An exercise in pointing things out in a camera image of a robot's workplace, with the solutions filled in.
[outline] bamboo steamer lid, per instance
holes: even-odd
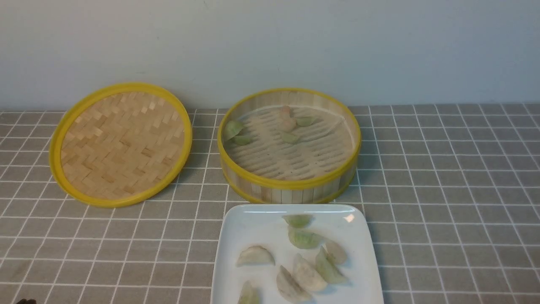
[[[171,183],[191,142],[189,116],[174,95],[150,84],[117,84],[66,113],[51,140],[50,166],[74,198],[128,206]]]

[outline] gray checkered tablecloth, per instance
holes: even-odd
[[[385,303],[540,303],[540,104],[352,107],[357,178]],[[243,204],[216,145],[225,109],[192,110],[193,146],[150,200],[99,209],[56,185],[63,112],[0,111],[0,303],[210,302],[219,230]]]

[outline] white grid line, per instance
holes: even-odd
[[[426,138],[425,138],[424,132],[421,131],[421,134],[422,134],[422,138],[425,140]],[[431,165],[433,166],[433,168],[435,168],[435,162],[433,161],[433,157],[432,157],[432,156],[429,156],[429,159],[430,159],[430,161],[431,161]],[[458,166],[459,166],[459,168],[460,168],[459,171],[461,171],[461,165],[460,165],[460,163],[459,163],[459,160],[457,159],[456,156],[454,156],[454,159],[456,160],[456,162],[457,162],[457,164],[458,164]],[[409,164],[408,164],[409,160],[408,160],[407,157],[405,157],[405,161],[407,162],[407,169],[409,169]],[[466,264],[467,267],[469,268],[469,274],[470,274],[470,276],[471,276],[471,278],[472,278],[472,283],[473,283],[473,285],[474,285],[474,289],[475,289],[476,292],[479,292],[478,284],[476,283],[476,279],[475,279],[474,274],[473,274],[473,272],[472,272],[472,270],[471,270],[471,265],[470,265],[470,263],[469,263],[469,258],[468,258],[468,256],[467,256],[467,252],[465,252],[465,248],[464,248],[464,246],[463,246],[463,242],[461,241],[460,234],[459,234],[459,232],[457,231],[456,222],[454,221],[454,216],[453,216],[453,214],[452,214],[452,211],[450,210],[450,206],[448,205],[448,198],[447,198],[446,193],[444,192],[444,189],[443,189],[443,187],[442,187],[441,178],[439,177],[439,174],[438,174],[438,171],[437,171],[437,170],[435,171],[435,176],[437,177],[437,183],[440,185],[440,190],[441,190],[441,193],[442,193],[442,195],[443,195],[444,202],[445,202],[446,208],[447,208],[447,210],[448,210],[448,214],[450,215],[451,224],[452,224],[452,226],[453,226],[453,228],[454,228],[454,232],[456,233],[457,240],[458,240],[458,242],[459,242],[460,245],[461,245],[460,247],[461,247],[461,251],[462,251],[462,253],[463,253],[463,256],[464,256],[464,258],[465,258],[465,264]],[[410,179],[411,179],[412,183],[414,184],[412,175],[410,175]],[[429,240],[429,243],[431,244],[431,239],[429,239],[429,232],[428,232],[428,230],[427,230],[427,225],[426,225],[427,222],[426,222],[426,218],[424,217],[424,214],[423,214],[422,206],[419,205],[418,208],[420,209],[420,214],[422,215],[422,221],[424,222],[424,226],[426,227],[426,234],[428,235],[428,240]],[[431,251],[432,251],[432,253],[433,253],[433,258],[434,258],[434,260],[435,260],[435,264],[438,266],[437,260],[436,260],[436,259],[437,259],[437,255],[435,254],[435,251],[433,250],[433,245],[431,245]]]
[[[471,131],[469,130],[469,128],[467,128],[467,132],[469,133],[469,135],[470,135],[471,137],[473,136],[472,133],[471,133]],[[475,146],[475,149],[479,151],[478,146],[476,145],[475,142],[474,142],[474,146]],[[488,166],[486,166],[485,161],[484,161],[484,158],[483,158],[483,157],[480,157],[480,159],[482,160],[482,164],[484,165],[484,167],[487,168]],[[467,178],[465,178],[465,174],[464,174],[464,173],[462,173],[462,174],[463,174],[463,178],[464,178],[464,180],[465,180],[465,184],[468,186],[468,185],[469,185],[469,181],[467,180]],[[495,187],[495,183],[494,183],[494,181],[493,181],[493,178],[491,177],[491,174],[488,173],[488,175],[489,175],[489,178],[491,179],[491,183],[492,183],[492,184],[494,185],[494,187]],[[470,189],[469,189],[469,191],[470,191],[470,195],[471,195],[471,197],[472,197],[472,199],[473,199],[473,202],[476,203],[476,200],[475,200],[475,198],[474,198],[474,195],[473,195],[472,191],[471,191]],[[502,197],[501,197],[501,195],[500,195],[500,193],[499,193],[499,191],[498,191],[497,188],[495,188],[495,191],[497,191],[497,196],[499,197],[499,200],[501,200],[501,202],[503,202],[503,199],[502,199]],[[479,216],[479,218],[480,218],[480,221],[484,224],[484,219],[483,219],[482,213],[480,213],[480,210],[478,209],[478,205],[475,204],[475,207],[476,207],[476,212],[478,212],[478,216]],[[492,241],[491,236],[489,235],[489,232],[488,232],[488,230],[487,230],[487,228],[486,228],[485,225],[483,225],[483,228],[484,228],[484,232],[485,232],[485,234],[486,234],[486,236],[487,236],[489,242],[492,244],[491,246],[492,246],[492,248],[493,248],[493,251],[495,252],[495,256],[497,257],[497,262],[498,262],[499,265],[502,267],[502,266],[503,266],[503,263],[502,263],[502,261],[501,261],[501,257],[499,256],[499,253],[497,252],[497,248],[495,248],[495,246],[493,245],[493,241]],[[507,275],[506,275],[506,272],[505,272],[505,271],[502,271],[502,273],[503,273],[503,276],[504,276],[504,280],[505,280],[505,282],[506,282],[506,284],[507,284],[507,286],[508,286],[508,290],[510,290],[510,291],[512,292],[512,287],[511,287],[511,285],[510,285],[510,281],[508,280],[508,277],[507,277]],[[517,303],[516,297],[515,297],[514,295],[512,295],[512,298],[514,299],[514,302]]]
[[[376,146],[377,146],[377,151],[379,151],[379,143],[378,142],[375,142]],[[384,179],[384,184],[387,185],[386,183],[386,176],[383,174],[383,179]],[[388,195],[388,200],[391,200],[390,199],[390,191],[388,190],[388,187],[386,186],[386,195]],[[392,219],[394,219],[394,221],[396,221],[396,216],[394,214],[394,208],[392,207],[392,202],[390,202],[390,211],[392,212]],[[395,223],[394,224],[394,229],[396,230],[396,236],[397,236],[397,243],[399,245],[399,248],[400,248],[400,253],[401,253],[401,260],[403,262],[403,265],[406,266],[407,264],[405,263],[405,255],[403,254],[403,246],[401,244],[401,238],[400,238],[400,233],[399,233],[399,230],[397,230],[397,224]],[[414,297],[413,297],[413,288],[410,284],[410,278],[409,278],[409,272],[407,271],[407,268],[405,267],[405,277],[407,278],[407,285],[409,287],[409,292],[410,292],[410,300],[412,302],[412,304],[415,304],[414,302]]]
[[[124,261],[122,263],[122,267],[120,268],[120,273],[118,274],[118,279],[116,280],[116,285],[114,286],[114,291],[112,292],[111,302],[110,304],[113,304],[114,297],[116,295],[116,291],[118,290],[118,287],[120,286],[120,279],[122,278],[122,274],[124,272],[124,267],[126,266],[127,256],[130,253],[131,245],[133,244],[133,240],[135,238],[135,233],[137,232],[137,228],[139,227],[140,217],[143,214],[144,206],[141,207],[139,211],[139,216],[137,218],[137,223],[135,224],[135,227],[133,229],[133,234],[131,234],[131,239],[129,245],[127,245],[126,254],[124,255]]]
[[[178,181],[180,179],[180,175],[178,175],[175,180]],[[150,280],[148,281],[148,284],[151,284],[152,283],[152,279],[154,278],[154,271],[156,270],[156,265],[158,264],[158,256],[159,256],[159,252],[161,251],[161,244],[163,244],[163,238],[165,237],[165,230],[167,229],[167,224],[168,224],[168,221],[169,221],[169,217],[171,216],[171,209],[172,209],[172,205],[174,204],[173,203],[173,198],[174,198],[174,195],[176,194],[176,189],[177,187],[175,187],[172,191],[172,198],[171,198],[171,203],[169,204],[169,208],[168,208],[168,211],[167,211],[167,219],[165,219],[165,224],[163,226],[163,231],[161,232],[161,238],[159,239],[159,244],[158,244],[158,250],[156,251],[156,256],[154,258],[154,264],[152,265],[152,271],[150,272]],[[146,288],[146,293],[144,295],[144,300],[143,300],[143,304],[146,303],[146,300],[148,299],[148,293],[150,291],[150,287],[147,287]]]
[[[392,115],[392,118],[394,120],[394,123],[396,123],[396,118],[395,118],[394,115]],[[405,148],[403,147],[403,142],[401,141],[401,135],[400,135],[399,132],[397,132],[397,138],[400,140],[401,149],[403,149],[403,151],[405,151]],[[407,169],[409,169],[409,160],[406,157],[405,157],[405,164],[407,165]],[[409,173],[409,178],[411,180],[411,183],[413,185],[414,195],[416,197],[416,200],[420,201],[420,199],[418,198],[418,193],[416,192],[416,188],[414,187],[415,183],[414,183],[413,175],[411,174],[410,170],[408,170],[408,173]],[[390,200],[390,206],[392,207],[392,199],[390,198],[390,194],[388,194],[388,200]],[[442,293],[444,295],[444,300],[446,301],[446,303],[448,303],[448,296],[446,295],[446,288],[444,287],[444,282],[442,280],[441,270],[439,269],[439,266],[438,266],[437,256],[435,255],[435,250],[433,249],[433,245],[431,244],[431,237],[429,236],[428,226],[426,225],[426,220],[424,218],[424,213],[422,211],[422,208],[419,208],[419,209],[420,209],[420,216],[422,217],[424,231],[426,231],[426,236],[428,238],[428,245],[429,245],[429,248],[431,250],[431,254],[433,256],[433,261],[435,262],[435,269],[437,269],[437,275],[439,276],[439,282],[441,284],[441,289],[442,289]]]
[[[510,167],[513,169],[514,166],[513,166],[512,163],[510,162],[510,159],[508,158],[508,155],[507,155],[506,152],[504,151],[504,149],[503,149],[503,147],[502,147],[500,141],[497,140],[496,142],[497,142],[497,144],[499,145],[500,149],[503,151],[504,157],[506,158],[507,162],[510,164]],[[491,176],[491,173],[490,173],[489,171],[488,171],[488,175],[489,175],[489,178],[491,179],[491,182],[493,183],[493,185],[496,186],[495,181],[494,181],[494,179],[493,179],[493,177]],[[516,176],[516,179],[517,179],[517,181],[519,182],[519,185],[520,185],[521,187],[523,187],[523,184],[521,183],[521,179],[519,178],[519,176],[518,176],[518,174],[517,174],[516,172],[514,172],[514,176]],[[508,218],[510,219],[510,222],[511,222],[512,224],[514,224],[514,219],[513,219],[512,216],[510,215],[510,212],[508,212],[507,204],[504,203],[504,201],[503,201],[503,199],[502,199],[502,196],[501,196],[501,194],[499,193],[498,188],[495,188],[495,191],[497,192],[497,195],[499,195],[499,197],[500,197],[500,199],[501,199],[501,202],[503,202],[503,208],[504,208],[504,211],[507,213],[507,216],[508,216]],[[536,211],[536,208],[535,208],[535,207],[533,206],[533,204],[532,204],[532,199],[531,199],[531,197],[529,196],[529,193],[527,193],[527,191],[524,191],[524,192],[525,192],[525,195],[526,195],[526,197],[527,197],[527,200],[529,200],[529,202],[531,203],[531,206],[532,206],[533,211],[536,213],[537,218],[540,220],[540,216],[538,215],[538,212]],[[523,242],[523,240],[521,239],[521,236],[520,236],[520,234],[519,234],[519,231],[517,231],[516,225],[512,225],[512,227],[514,228],[514,232],[516,233],[519,242],[523,245],[524,242]],[[530,264],[531,264],[531,265],[534,265],[534,263],[532,262],[532,258],[531,258],[531,256],[529,255],[529,252],[528,252],[527,250],[525,250],[525,254],[527,255],[527,258],[529,259]],[[537,278],[538,281],[540,282],[540,274],[539,274],[538,272],[535,272],[535,273],[536,273],[536,278]]]
[[[217,124],[217,121],[218,121],[218,111],[219,110],[215,111],[214,126]],[[214,132],[215,132],[215,128],[212,130],[212,138],[214,138]],[[204,173],[202,175],[202,181],[203,182],[204,182],[204,180],[206,178],[206,168],[208,167],[208,162],[210,161],[210,151],[212,151],[213,143],[214,143],[213,141],[210,142],[210,146],[208,147],[208,156],[206,156],[206,165],[205,165]],[[199,193],[199,200],[197,201],[197,208],[195,210],[195,219],[193,220],[193,227],[191,228],[190,242],[187,245],[186,261],[189,261],[189,258],[190,258],[191,244],[193,242],[193,234],[195,233],[195,225],[197,224],[197,217],[199,215],[199,206],[200,206],[200,203],[201,203],[201,199],[203,197],[203,188],[204,188],[204,186],[201,186],[201,190],[200,190],[200,193]],[[186,277],[186,269],[187,269],[187,265],[184,266],[184,271],[182,272],[182,280],[180,282],[180,292],[178,293],[178,298],[176,300],[177,303],[180,303],[180,297],[182,295],[182,288],[184,286],[184,280],[185,280],[185,277]]]
[[[86,209],[84,210],[84,214],[86,215],[86,213],[88,212],[88,208],[89,208],[90,205],[86,206]],[[58,267],[58,270],[57,270],[57,273],[56,273],[56,276],[55,276],[55,279],[53,281],[53,285],[56,285],[56,281],[58,280],[58,277],[60,276],[60,272],[62,271],[62,267],[64,267],[64,263],[65,263],[65,260],[66,258],[68,257],[68,253],[69,251],[71,250],[71,246],[73,246],[73,243],[75,243],[75,239],[77,238],[77,234],[79,233],[79,230],[80,230],[80,227],[83,225],[83,219],[81,219],[79,221],[79,225],[77,226],[77,230],[75,231],[75,234],[73,235],[73,237],[71,237],[71,242],[69,244],[69,246],[67,247],[67,250],[66,250],[66,253],[64,254],[64,258],[62,260],[62,262],[60,263],[60,267]],[[43,301],[44,303],[47,303],[47,301],[49,300],[49,297],[51,296],[52,294],[52,290],[54,289],[54,287],[52,287],[50,290],[49,290],[49,293],[47,294],[47,297],[45,298],[45,301]]]

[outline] white wall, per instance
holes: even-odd
[[[188,107],[540,100],[539,0],[0,0],[0,108],[144,81]]]

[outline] woven bamboo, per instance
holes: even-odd
[[[280,109],[292,117],[313,116],[309,127],[296,127],[295,144],[281,139]],[[223,142],[230,120],[245,125],[252,141],[239,146]],[[333,98],[302,89],[261,92],[236,104],[220,125],[218,146],[222,169],[232,188],[251,202],[320,203],[343,192],[354,177],[360,128],[350,111]]]
[[[131,91],[84,110],[62,141],[62,171],[79,192],[119,200],[155,187],[180,158],[184,122],[162,97]]]

